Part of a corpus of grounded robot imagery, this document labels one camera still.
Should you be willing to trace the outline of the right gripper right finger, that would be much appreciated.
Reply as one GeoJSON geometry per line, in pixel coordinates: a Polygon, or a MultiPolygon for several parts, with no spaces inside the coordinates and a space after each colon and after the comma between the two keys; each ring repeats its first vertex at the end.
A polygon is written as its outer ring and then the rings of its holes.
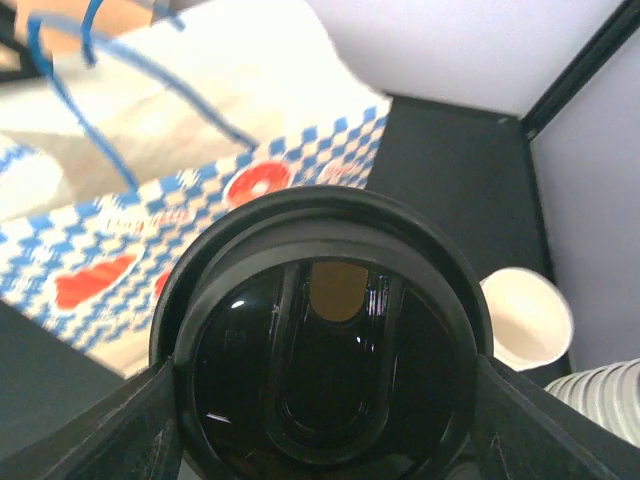
{"type": "Polygon", "coordinates": [[[639,449],[479,356],[471,438],[485,479],[637,479],[639,449]]]}

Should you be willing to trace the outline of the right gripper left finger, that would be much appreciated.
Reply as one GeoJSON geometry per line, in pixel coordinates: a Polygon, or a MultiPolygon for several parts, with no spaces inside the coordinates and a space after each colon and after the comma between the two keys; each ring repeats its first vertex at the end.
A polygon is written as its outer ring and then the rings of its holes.
{"type": "Polygon", "coordinates": [[[1,462],[3,479],[176,479],[173,365],[155,364],[60,430],[1,462]]]}

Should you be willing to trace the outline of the black cup lid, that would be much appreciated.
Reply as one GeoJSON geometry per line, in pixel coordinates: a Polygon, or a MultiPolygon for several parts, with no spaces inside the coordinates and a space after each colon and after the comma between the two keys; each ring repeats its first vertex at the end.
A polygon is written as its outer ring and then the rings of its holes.
{"type": "Polygon", "coordinates": [[[492,350],[455,245],[401,203],[334,186],[214,222],[170,273],[150,340],[203,479],[441,479],[492,350]]]}

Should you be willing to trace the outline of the blue checkered paper bag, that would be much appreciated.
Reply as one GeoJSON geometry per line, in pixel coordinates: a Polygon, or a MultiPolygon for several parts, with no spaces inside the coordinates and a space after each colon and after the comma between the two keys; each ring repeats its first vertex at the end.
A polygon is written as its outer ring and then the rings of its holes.
{"type": "Polygon", "coordinates": [[[363,188],[391,107],[303,1],[209,1],[1,90],[1,298],[131,375],[179,257],[262,195],[363,188]]]}

